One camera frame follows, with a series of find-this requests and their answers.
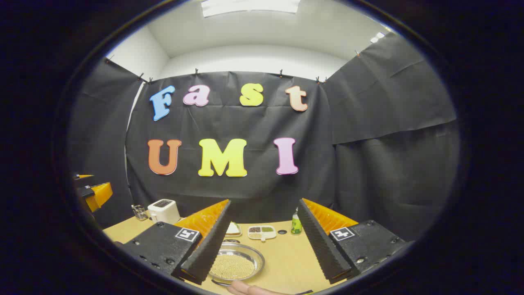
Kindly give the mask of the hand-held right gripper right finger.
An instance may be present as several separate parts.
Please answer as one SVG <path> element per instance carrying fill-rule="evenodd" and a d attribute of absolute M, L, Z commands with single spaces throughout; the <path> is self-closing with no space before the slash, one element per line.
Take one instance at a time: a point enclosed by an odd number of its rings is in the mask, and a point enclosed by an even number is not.
<path fill-rule="evenodd" d="M 405 241 L 374 220 L 356 222 L 302 198 L 298 217 L 331 284 L 372 270 L 413 241 Z"/>

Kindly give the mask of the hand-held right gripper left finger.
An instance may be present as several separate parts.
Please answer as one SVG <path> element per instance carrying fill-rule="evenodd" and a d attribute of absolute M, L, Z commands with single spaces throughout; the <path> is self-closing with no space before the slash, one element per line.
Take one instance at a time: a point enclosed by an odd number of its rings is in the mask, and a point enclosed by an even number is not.
<path fill-rule="evenodd" d="M 230 200 L 223 200 L 169 224 L 156 222 L 120 248 L 155 272 L 202 284 L 231 222 Z"/>

